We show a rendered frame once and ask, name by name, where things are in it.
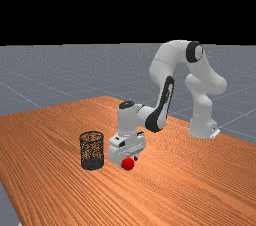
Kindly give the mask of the red ball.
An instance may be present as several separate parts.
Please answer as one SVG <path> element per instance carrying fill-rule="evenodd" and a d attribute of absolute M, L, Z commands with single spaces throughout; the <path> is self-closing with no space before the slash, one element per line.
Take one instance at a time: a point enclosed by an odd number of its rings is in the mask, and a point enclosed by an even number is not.
<path fill-rule="evenodd" d="M 134 160 L 132 158 L 126 158 L 121 163 L 122 168 L 126 171 L 130 171 L 134 167 Z"/>

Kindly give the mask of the dark mesh basket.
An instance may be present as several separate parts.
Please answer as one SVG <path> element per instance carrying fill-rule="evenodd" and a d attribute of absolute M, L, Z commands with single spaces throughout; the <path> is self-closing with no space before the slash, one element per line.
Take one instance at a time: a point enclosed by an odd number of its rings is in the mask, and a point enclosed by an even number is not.
<path fill-rule="evenodd" d="M 104 166 L 104 134 L 98 131 L 84 132 L 79 137 L 81 167 L 98 170 Z"/>

